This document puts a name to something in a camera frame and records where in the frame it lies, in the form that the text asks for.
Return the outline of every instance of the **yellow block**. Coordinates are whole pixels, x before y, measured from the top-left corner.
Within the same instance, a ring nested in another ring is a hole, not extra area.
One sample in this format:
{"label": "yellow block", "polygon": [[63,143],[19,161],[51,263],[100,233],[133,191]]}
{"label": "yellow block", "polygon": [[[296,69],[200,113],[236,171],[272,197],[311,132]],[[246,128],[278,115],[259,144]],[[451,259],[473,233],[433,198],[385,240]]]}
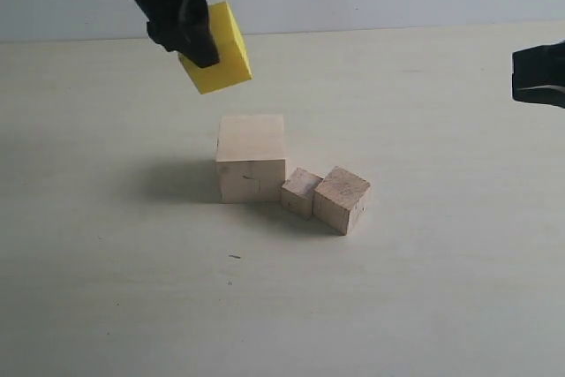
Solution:
{"label": "yellow block", "polygon": [[214,92],[252,78],[244,38],[227,2],[212,4],[210,31],[220,53],[220,63],[199,68],[184,55],[178,54],[181,64],[201,94]]}

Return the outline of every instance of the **yellow sponge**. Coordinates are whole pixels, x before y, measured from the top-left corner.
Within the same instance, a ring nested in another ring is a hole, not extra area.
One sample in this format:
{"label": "yellow sponge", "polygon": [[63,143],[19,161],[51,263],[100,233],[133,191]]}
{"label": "yellow sponge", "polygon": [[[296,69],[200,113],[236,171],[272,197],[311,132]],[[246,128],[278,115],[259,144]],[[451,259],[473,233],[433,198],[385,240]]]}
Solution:
{"label": "yellow sponge", "polygon": [[210,31],[220,52],[220,63],[199,68],[178,54],[181,64],[201,94],[214,92],[252,78],[244,38],[227,2],[211,4]]}

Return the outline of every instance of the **table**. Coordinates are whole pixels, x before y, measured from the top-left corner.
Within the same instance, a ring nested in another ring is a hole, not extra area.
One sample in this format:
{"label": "table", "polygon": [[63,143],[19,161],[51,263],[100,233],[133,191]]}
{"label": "table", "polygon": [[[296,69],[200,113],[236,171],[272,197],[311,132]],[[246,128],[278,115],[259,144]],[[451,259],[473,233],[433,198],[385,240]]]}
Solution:
{"label": "table", "polygon": [[[255,79],[207,95],[148,40],[0,45],[0,374],[561,374],[565,112],[510,75],[564,34],[250,36]],[[220,204],[227,113],[370,180],[357,228]]]}

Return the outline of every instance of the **wooden cube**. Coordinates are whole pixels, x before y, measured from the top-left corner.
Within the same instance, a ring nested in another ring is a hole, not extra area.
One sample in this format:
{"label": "wooden cube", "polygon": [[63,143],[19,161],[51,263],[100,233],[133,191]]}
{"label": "wooden cube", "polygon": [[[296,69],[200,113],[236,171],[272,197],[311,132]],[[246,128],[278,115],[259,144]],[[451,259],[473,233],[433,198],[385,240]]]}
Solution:
{"label": "wooden cube", "polygon": [[281,188],[282,207],[305,219],[312,216],[314,189],[321,182],[321,177],[301,168],[297,168]]}
{"label": "wooden cube", "polygon": [[323,222],[348,234],[365,212],[371,184],[335,167],[314,189],[313,213]]}
{"label": "wooden cube", "polygon": [[216,155],[222,202],[279,201],[285,156],[282,116],[223,117]]}

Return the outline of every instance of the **wooden block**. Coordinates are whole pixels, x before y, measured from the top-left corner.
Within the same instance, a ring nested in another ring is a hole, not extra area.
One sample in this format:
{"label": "wooden block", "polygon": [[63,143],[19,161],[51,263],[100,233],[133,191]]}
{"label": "wooden block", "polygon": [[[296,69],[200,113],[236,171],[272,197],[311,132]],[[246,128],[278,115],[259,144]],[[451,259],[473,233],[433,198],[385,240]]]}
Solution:
{"label": "wooden block", "polygon": [[286,178],[283,117],[223,117],[216,168],[222,202],[279,201]]}
{"label": "wooden block", "polygon": [[371,184],[335,167],[314,189],[313,213],[326,224],[348,234],[365,212]]}
{"label": "wooden block", "polygon": [[312,216],[314,189],[322,178],[297,168],[281,188],[282,207],[305,219]]}

